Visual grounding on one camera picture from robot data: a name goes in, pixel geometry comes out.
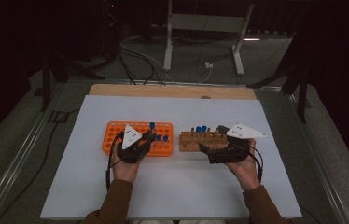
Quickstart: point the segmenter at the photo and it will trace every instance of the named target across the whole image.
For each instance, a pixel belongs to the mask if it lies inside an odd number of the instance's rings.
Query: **gray floor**
[[[243,43],[241,56],[245,74],[242,77],[236,75],[230,55],[230,45],[235,43],[236,35],[224,35],[218,41],[206,44],[192,44],[195,39],[190,38],[188,41],[191,44],[175,46],[172,70],[166,74],[159,65],[163,64],[165,37],[154,37],[146,41],[140,37],[127,36],[122,41],[122,47],[155,59],[157,62],[151,61],[157,69],[158,76],[168,85],[242,87],[272,75],[291,42],[291,39],[278,35],[249,37],[260,37],[261,40]],[[136,75],[144,78],[149,76],[151,70],[147,63],[126,54],[123,54],[123,59]],[[213,63],[209,78],[210,71],[204,68],[205,62]],[[37,73],[31,77],[32,89],[0,125],[0,179],[20,148],[30,145],[31,149],[23,168],[15,176],[14,185],[0,206],[0,214],[20,194],[44,159],[55,124],[45,122],[41,132],[30,140],[31,136],[28,134],[34,128],[35,122],[39,119],[47,121],[51,111],[72,111],[80,108],[83,97],[88,94],[93,83],[129,82],[122,65],[118,62],[97,73],[106,77],[105,81],[94,81],[74,71],[69,72],[73,75],[68,83],[56,84],[53,81],[54,95],[57,97],[53,98],[47,113],[40,112],[42,99],[33,96],[35,89],[41,86],[41,74]],[[134,78],[139,79],[137,83],[144,81],[143,78]],[[292,98],[284,96],[278,91],[279,88],[275,88],[283,85],[284,81],[282,78],[271,83],[269,86],[272,88],[257,91],[257,97],[266,112],[299,204],[311,212],[320,223],[349,223],[349,220],[342,220],[346,217],[346,212],[349,213],[349,152],[314,88],[308,87],[307,124],[300,124],[293,112]],[[52,221],[39,218],[76,119],[77,114],[73,114],[66,123],[57,127],[50,143],[47,163],[33,184],[4,213],[0,223],[77,223],[76,220]],[[310,150],[311,146],[316,149],[314,153]],[[321,175],[322,172],[327,172],[328,176]],[[328,189],[327,183],[332,184],[334,191]],[[339,198],[339,203],[342,204],[332,201],[332,198]],[[317,223],[307,212],[302,210],[302,213],[303,217],[294,220],[296,223]],[[245,223],[242,220],[229,222]]]

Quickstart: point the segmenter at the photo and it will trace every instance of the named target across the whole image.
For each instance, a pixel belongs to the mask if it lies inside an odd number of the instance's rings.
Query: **sleeve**
[[[133,183],[113,180],[100,210],[93,211],[84,219],[85,224],[123,224],[128,214]]]
[[[244,192],[244,202],[254,224],[292,223],[280,216],[264,186]]]

